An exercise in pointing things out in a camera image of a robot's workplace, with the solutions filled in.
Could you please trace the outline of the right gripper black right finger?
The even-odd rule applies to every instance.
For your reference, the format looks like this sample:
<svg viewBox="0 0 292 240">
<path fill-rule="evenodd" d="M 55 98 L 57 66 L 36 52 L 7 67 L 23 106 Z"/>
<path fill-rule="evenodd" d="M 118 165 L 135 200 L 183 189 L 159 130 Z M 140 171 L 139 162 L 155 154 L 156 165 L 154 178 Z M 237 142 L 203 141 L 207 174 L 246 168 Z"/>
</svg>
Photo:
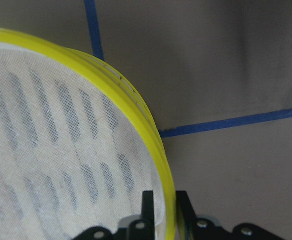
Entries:
<svg viewBox="0 0 292 240">
<path fill-rule="evenodd" d="M 176 191 L 177 228 L 181 240 L 194 239 L 195 213 L 188 194 L 184 190 Z"/>
</svg>

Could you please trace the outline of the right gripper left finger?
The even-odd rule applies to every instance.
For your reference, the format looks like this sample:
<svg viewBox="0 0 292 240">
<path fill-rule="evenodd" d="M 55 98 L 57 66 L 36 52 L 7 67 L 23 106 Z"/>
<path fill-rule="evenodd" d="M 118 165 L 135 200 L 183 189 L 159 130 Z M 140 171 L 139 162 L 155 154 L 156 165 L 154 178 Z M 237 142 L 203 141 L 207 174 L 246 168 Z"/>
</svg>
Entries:
<svg viewBox="0 0 292 240">
<path fill-rule="evenodd" d="M 146 240 L 155 239 L 155 220 L 154 220 L 154 197 L 152 190 L 145 190 L 142 193 L 142 207 L 141 207 L 142 221 Z"/>
</svg>

